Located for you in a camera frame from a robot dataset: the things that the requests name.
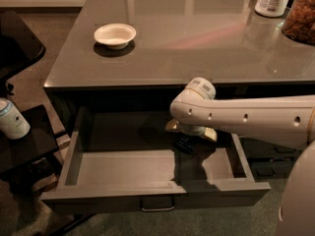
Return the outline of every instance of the white bowl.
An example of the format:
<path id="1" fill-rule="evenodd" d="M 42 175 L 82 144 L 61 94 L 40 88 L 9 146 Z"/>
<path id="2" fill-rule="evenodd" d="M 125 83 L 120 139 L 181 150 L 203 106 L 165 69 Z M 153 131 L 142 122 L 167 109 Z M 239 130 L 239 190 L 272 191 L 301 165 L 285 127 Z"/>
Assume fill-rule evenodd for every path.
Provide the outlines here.
<path id="1" fill-rule="evenodd" d="M 126 47 L 134 37 L 136 30 L 124 24 L 110 24 L 97 29 L 95 41 L 107 45 L 108 48 L 119 50 Z"/>

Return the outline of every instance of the open drawer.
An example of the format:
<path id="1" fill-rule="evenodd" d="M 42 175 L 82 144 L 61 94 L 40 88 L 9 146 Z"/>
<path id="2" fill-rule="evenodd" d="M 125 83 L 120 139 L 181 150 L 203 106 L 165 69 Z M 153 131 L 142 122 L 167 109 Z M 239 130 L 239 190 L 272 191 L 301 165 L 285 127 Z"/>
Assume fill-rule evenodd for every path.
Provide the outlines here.
<path id="1" fill-rule="evenodd" d="M 81 107 L 58 186 L 42 200 L 62 214 L 156 211 L 251 206 L 270 190 L 254 181 L 236 135 L 183 153 L 173 146 L 181 134 L 164 131 L 170 118 Z"/>

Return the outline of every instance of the can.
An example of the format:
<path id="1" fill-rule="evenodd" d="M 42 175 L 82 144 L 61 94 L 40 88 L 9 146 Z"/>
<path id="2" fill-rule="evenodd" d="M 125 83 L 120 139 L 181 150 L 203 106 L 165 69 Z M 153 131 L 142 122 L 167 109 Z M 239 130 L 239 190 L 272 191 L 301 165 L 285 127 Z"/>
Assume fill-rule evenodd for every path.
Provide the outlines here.
<path id="1" fill-rule="evenodd" d="M 19 139 L 25 136 L 31 126 L 17 107 L 8 99 L 0 98 L 0 131 L 8 139 Z"/>

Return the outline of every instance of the floor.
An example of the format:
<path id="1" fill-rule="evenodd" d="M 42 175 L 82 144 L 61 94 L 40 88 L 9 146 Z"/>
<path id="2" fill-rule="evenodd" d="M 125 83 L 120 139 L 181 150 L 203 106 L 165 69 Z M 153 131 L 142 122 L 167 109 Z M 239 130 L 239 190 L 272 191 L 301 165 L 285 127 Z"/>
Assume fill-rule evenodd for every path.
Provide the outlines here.
<path id="1" fill-rule="evenodd" d="M 21 14 L 46 46 L 45 56 L 13 78 L 11 99 L 26 110 L 44 104 L 54 132 L 63 129 L 42 86 L 77 14 Z M 233 235 L 270 236 L 275 232 L 285 179 L 268 179 L 272 190 L 254 206 L 97 214 L 67 235 Z M 72 219 L 60 216 L 30 195 L 13 196 L 0 181 L 0 235 L 49 235 Z"/>

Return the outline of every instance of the jar of red contents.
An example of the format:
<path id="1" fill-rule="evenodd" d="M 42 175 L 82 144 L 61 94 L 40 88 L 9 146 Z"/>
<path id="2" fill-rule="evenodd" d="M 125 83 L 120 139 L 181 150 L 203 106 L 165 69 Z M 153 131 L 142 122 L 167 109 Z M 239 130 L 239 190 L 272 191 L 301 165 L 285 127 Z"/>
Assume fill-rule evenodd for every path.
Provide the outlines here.
<path id="1" fill-rule="evenodd" d="M 298 42 L 315 44 L 315 0 L 294 0 L 283 34 Z"/>

